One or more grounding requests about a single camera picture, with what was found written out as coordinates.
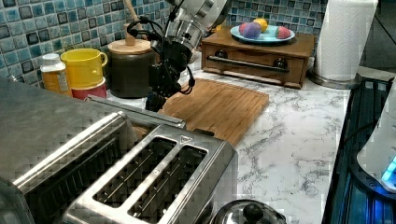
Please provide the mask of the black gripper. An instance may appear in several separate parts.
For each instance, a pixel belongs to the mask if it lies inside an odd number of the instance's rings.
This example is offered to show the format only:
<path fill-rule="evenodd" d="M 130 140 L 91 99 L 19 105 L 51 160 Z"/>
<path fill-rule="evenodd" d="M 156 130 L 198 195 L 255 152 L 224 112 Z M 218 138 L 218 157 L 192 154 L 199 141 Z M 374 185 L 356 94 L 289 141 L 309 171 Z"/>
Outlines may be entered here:
<path fill-rule="evenodd" d="M 185 45 L 164 40 L 153 41 L 151 47 L 159 54 L 160 62 L 149 68 L 148 84 L 154 92 L 148 95 L 145 109 L 158 112 L 163 108 L 165 98 L 178 92 L 190 94 L 195 85 L 195 79 L 188 67 L 192 52 Z M 188 71 L 190 79 L 188 88 L 183 90 L 178 81 L 180 74 L 185 70 Z"/>

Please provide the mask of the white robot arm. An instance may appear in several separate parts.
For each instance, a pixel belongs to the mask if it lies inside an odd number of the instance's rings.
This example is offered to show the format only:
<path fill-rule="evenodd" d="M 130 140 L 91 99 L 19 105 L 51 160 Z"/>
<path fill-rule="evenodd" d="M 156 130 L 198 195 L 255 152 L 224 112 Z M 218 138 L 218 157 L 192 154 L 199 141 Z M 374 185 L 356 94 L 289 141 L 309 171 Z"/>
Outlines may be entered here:
<path fill-rule="evenodd" d="M 148 68 L 150 91 L 145 108 L 158 112 L 176 93 L 190 94 L 195 80 L 188 63 L 205 33 L 222 24 L 232 0 L 166 0 L 175 8 L 164 34 L 150 41 L 160 62 Z"/>

